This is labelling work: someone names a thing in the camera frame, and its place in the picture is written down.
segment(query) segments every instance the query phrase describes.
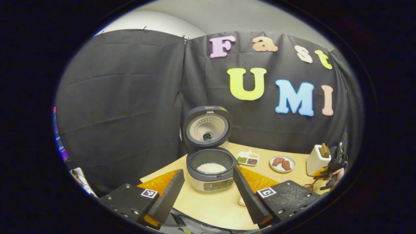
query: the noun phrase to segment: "white knife block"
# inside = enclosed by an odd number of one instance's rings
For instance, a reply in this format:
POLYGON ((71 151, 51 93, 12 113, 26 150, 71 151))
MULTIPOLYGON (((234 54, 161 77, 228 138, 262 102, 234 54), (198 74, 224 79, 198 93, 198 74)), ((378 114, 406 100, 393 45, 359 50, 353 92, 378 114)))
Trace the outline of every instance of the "white knife block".
POLYGON ((331 155, 329 155, 329 158, 322 157, 321 152, 319 152, 319 148, 321 147, 322 145, 316 144, 306 160, 306 173, 309 176, 312 176, 315 172, 327 166, 331 161, 331 155))

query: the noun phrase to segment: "blue foam letter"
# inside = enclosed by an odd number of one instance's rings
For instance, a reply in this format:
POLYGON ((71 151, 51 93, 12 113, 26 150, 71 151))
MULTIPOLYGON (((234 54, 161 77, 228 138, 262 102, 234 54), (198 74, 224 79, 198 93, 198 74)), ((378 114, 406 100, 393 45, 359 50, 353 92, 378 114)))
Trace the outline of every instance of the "blue foam letter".
POLYGON ((280 89, 279 106, 276 107, 278 113, 288 113, 289 108, 286 105, 286 100, 292 109, 292 113, 295 113, 302 103, 302 107, 299 109, 299 114, 312 116, 312 90, 313 85, 311 83, 303 82, 300 84, 300 88, 296 93, 292 84, 288 80, 276 80, 276 85, 280 89))

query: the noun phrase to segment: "black fabric curtain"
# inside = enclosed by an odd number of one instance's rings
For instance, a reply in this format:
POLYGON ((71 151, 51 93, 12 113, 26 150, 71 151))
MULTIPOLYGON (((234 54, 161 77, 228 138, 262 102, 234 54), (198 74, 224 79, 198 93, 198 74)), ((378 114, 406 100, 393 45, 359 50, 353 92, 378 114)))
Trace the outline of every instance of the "black fabric curtain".
POLYGON ((181 117, 202 105, 226 108, 233 116, 230 142, 309 154, 326 143, 334 153, 348 132, 349 148, 358 147, 363 129, 361 91, 337 51, 276 32, 222 32, 184 43, 181 37, 150 30, 117 30, 93 37, 75 55, 57 91, 57 123, 62 143, 98 196, 144 177, 183 156, 181 117), (210 58, 211 38, 234 36, 225 57, 210 58), (265 36, 278 50, 257 52, 252 39, 265 36), (313 62, 299 59, 305 47, 313 62), (316 50, 328 56, 325 68, 316 50), (256 100, 230 92, 230 68, 244 68, 244 89, 253 90, 251 68, 264 68, 265 90, 256 100), (297 92, 314 85, 313 116, 277 113, 279 87, 288 80, 297 92), (334 114, 322 114, 321 85, 333 88, 334 114))

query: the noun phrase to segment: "letter u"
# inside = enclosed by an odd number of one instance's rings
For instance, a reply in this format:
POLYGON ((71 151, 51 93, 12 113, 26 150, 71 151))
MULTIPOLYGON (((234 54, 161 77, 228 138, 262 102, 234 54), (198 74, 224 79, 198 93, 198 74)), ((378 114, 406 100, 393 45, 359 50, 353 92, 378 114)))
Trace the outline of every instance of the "letter u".
POLYGON ((252 68, 250 72, 254 74, 255 86, 252 91, 246 91, 243 87, 244 68, 231 68, 227 70, 230 75, 231 94, 241 100, 256 100, 264 93, 264 74, 267 72, 264 68, 252 68))

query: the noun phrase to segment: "yellow foam letter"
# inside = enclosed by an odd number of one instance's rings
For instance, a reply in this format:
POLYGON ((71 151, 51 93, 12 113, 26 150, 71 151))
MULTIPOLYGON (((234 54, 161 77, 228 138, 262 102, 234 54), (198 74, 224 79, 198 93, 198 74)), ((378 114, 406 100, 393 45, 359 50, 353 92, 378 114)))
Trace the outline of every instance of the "yellow foam letter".
POLYGON ((230 75, 230 91, 231 94, 241 100, 256 100, 264 93, 264 74, 267 72, 264 68, 252 68, 250 70, 254 74, 255 86, 252 91, 246 91, 243 87, 244 68, 231 68, 227 70, 230 75))
POLYGON ((326 56, 322 50, 315 50, 315 54, 319 56, 321 63, 324 67, 328 68, 329 70, 332 69, 332 66, 327 62, 328 56, 326 56))
POLYGON ((252 40, 254 42, 253 49, 255 51, 276 51, 278 49, 277 46, 273 43, 272 39, 268 37, 256 37, 252 40))

